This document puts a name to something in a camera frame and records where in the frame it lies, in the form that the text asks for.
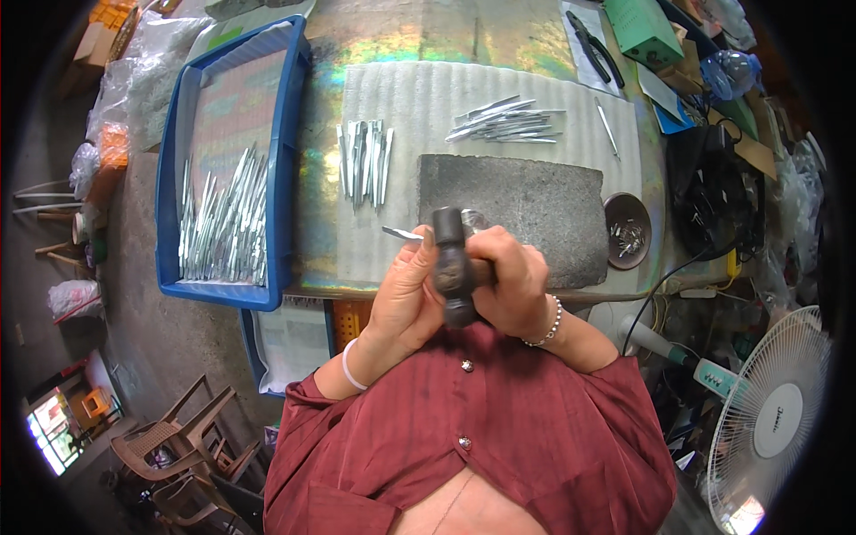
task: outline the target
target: hand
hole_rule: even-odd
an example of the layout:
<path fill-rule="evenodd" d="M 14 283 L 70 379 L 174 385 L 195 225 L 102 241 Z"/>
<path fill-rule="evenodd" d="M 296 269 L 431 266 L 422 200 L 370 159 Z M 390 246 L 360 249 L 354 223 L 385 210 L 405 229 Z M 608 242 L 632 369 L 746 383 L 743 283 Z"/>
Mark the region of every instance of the hand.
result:
<path fill-rule="evenodd" d="M 431 286 L 437 261 L 434 233 L 418 226 L 422 245 L 407 243 L 392 261 L 372 306 L 369 324 L 360 334 L 363 349 L 377 354 L 385 372 L 425 345 L 443 325 L 443 298 Z"/>
<path fill-rule="evenodd" d="M 521 245 L 502 227 L 491 227 L 467 240 L 467 253 L 493 260 L 497 284 L 473 292 L 476 310 L 497 330 L 538 342 L 550 330 L 556 302 L 545 293 L 547 263 L 531 245 Z"/>

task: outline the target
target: window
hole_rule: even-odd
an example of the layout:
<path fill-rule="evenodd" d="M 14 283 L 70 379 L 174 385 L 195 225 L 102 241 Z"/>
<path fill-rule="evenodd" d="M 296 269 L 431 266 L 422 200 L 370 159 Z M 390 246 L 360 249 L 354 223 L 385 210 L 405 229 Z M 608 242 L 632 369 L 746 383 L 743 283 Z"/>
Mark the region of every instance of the window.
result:
<path fill-rule="evenodd" d="M 56 393 L 49 400 L 27 415 L 27 425 L 36 446 L 56 475 L 60 475 L 80 457 L 83 447 L 74 439 L 78 425 L 68 410 L 65 397 L 58 389 L 54 390 Z"/>

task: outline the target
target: necklace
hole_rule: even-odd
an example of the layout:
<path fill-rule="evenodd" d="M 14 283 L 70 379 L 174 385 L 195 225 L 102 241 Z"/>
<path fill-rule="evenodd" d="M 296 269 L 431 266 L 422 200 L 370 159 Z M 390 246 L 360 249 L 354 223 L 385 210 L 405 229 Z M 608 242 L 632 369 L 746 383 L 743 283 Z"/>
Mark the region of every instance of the necklace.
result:
<path fill-rule="evenodd" d="M 457 493 L 457 494 L 455 494 L 455 497 L 452 499 L 452 502 L 451 502 L 451 503 L 449 504 L 449 506 L 446 508 L 446 512 L 445 512 L 445 513 L 443 513 L 443 516 L 441 516 L 441 517 L 440 517 L 440 521 L 439 521 L 439 522 L 437 523 L 437 525 L 434 527 L 434 531 L 433 531 L 433 532 L 431 532 L 431 535 L 437 535 L 437 530 L 438 530 L 438 529 L 440 529 L 440 525 L 443 523 L 443 521 L 444 521 L 444 520 L 446 520 L 446 516 L 447 516 L 447 515 L 449 515 L 449 511 L 451 511 L 451 510 L 452 510 L 452 506 L 453 506 L 453 505 L 455 505 L 455 502 L 457 502 L 457 501 L 458 501 L 458 498 L 460 498 L 460 497 L 461 497 L 461 493 L 464 491 L 464 489 L 466 489 L 467 484 L 469 484 L 470 479 L 472 479 L 474 475 L 476 475 L 476 473 L 475 473 L 475 472 L 471 473 L 471 474 L 470 474 L 470 477 L 468 477 L 468 478 L 467 478 L 467 481 L 464 481 L 464 485 L 461 487 L 461 489 L 460 489 L 460 490 L 458 490 L 458 493 Z"/>

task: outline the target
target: white foam mat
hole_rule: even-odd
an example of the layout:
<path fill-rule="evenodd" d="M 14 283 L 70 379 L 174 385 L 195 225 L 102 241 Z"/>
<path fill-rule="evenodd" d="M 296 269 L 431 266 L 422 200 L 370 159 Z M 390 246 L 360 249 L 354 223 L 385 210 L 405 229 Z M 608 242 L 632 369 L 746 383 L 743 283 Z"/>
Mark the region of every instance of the white foam mat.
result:
<path fill-rule="evenodd" d="M 501 98 L 535 98 L 533 109 L 566 110 L 553 116 L 558 143 L 487 143 L 444 138 L 454 117 Z M 597 112 L 598 97 L 621 161 Z M 627 192 L 641 197 L 639 135 L 633 104 L 604 92 L 508 68 L 451 62 L 375 62 L 348 65 L 342 96 L 342 125 L 383 119 L 394 128 L 386 204 L 379 215 L 368 200 L 354 214 L 340 192 L 337 219 L 338 276 L 380 282 L 401 241 L 383 234 L 382 225 L 412 229 L 418 223 L 419 154 L 458 154 L 525 158 L 569 163 L 603 172 L 601 196 Z"/>

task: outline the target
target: workbench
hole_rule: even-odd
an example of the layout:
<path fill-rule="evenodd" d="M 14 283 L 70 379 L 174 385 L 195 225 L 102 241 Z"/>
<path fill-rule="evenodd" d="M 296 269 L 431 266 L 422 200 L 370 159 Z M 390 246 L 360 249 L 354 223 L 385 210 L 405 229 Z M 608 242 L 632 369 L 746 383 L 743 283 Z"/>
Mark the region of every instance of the workbench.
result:
<path fill-rule="evenodd" d="M 652 237 L 648 255 L 637 269 L 620 272 L 610 267 L 604 284 L 554 289 L 563 299 L 577 302 L 639 299 L 663 273 L 687 259 L 666 211 L 666 139 L 660 134 L 651 101 L 639 87 L 636 62 L 619 52 L 606 14 L 602 11 L 600 16 L 605 44 L 627 83 L 624 98 L 636 108 L 642 201 L 651 217 Z M 244 24 L 243 31 L 252 29 Z M 312 71 L 304 86 L 298 134 L 294 280 L 286 294 L 370 299 L 377 291 L 376 283 L 337 277 L 336 202 L 340 192 L 336 124 L 342 121 L 347 65 L 404 60 L 474 62 L 577 81 L 558 3 L 550 0 L 325 0 L 308 17 L 306 37 L 312 46 Z M 616 286 L 610 280 L 617 277 L 625 277 L 620 286 L 635 291 L 610 289 Z M 722 257 L 687 267 L 673 277 L 667 290 L 724 278 Z"/>

